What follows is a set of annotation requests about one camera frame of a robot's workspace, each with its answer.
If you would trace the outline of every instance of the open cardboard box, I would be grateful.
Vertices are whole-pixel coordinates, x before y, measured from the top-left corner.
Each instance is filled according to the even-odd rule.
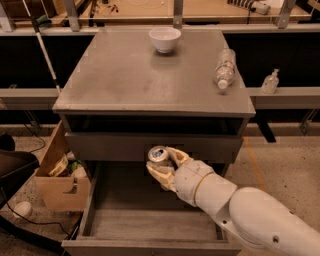
[[[60,121],[39,158],[40,167],[36,170],[34,178],[49,210],[83,211],[91,188],[89,179],[48,176],[56,162],[69,151],[64,134],[65,130]]]

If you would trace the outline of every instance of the small bottle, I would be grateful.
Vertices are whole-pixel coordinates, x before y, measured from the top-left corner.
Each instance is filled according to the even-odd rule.
[[[214,73],[214,82],[221,90],[225,90],[233,82],[235,68],[236,53],[231,49],[223,49]]]
[[[279,84],[278,72],[279,69],[274,69],[272,74],[264,79],[264,82],[261,86],[261,90],[263,92],[272,94],[276,91],[277,86]]]

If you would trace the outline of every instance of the wooden surface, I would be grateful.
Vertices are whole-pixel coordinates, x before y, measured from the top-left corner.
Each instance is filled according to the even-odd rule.
[[[108,22],[117,20],[141,20],[141,19],[170,19],[173,17],[174,0],[110,0],[108,5],[97,1],[95,19],[108,19]],[[116,5],[118,12],[112,11],[108,6]],[[90,15],[91,5],[80,16],[87,19]],[[279,14],[280,8],[272,8],[269,15],[251,13],[250,17],[256,20],[270,20]],[[241,18],[248,16],[248,10],[227,4],[227,0],[184,0],[184,20],[217,20],[225,22],[243,21]],[[296,6],[292,13],[292,19],[306,19],[310,15]]]

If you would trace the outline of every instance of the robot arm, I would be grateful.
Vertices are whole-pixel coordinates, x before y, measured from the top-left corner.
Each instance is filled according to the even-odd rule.
[[[170,147],[154,147],[147,169],[163,188],[206,212],[251,250],[280,255],[320,255],[320,234],[269,194],[240,188],[202,161]]]

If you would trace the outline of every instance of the cable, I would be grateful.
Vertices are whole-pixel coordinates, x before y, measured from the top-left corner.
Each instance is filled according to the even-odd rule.
[[[38,135],[36,135],[34,132],[32,132],[32,131],[30,130],[30,128],[29,128],[26,124],[23,124],[23,125],[28,129],[28,131],[29,131],[33,136],[35,136],[36,138],[38,138],[39,140],[41,140],[42,143],[43,143],[43,145],[42,145],[40,148],[33,149],[33,150],[29,151],[29,152],[30,152],[30,153],[33,153],[33,152],[35,152],[35,151],[38,151],[38,150],[40,150],[40,149],[43,149],[43,148],[46,146],[46,142],[45,142],[42,138],[40,138]]]
[[[12,211],[14,214],[18,215],[20,218],[22,218],[22,219],[24,219],[24,220],[26,220],[29,223],[34,224],[34,225],[59,225],[61,230],[63,231],[63,233],[65,233],[67,235],[67,237],[70,236],[70,234],[67,231],[65,231],[65,229],[62,227],[62,224],[60,222],[34,222],[34,221],[28,220],[27,218],[21,216],[19,213],[17,213],[15,210],[13,210],[11,208],[11,206],[9,205],[9,202],[7,200],[7,196],[6,196],[5,192],[4,192],[3,186],[1,186],[1,193],[3,195],[3,198],[4,198],[5,202],[6,202],[6,205],[8,206],[10,211]]]

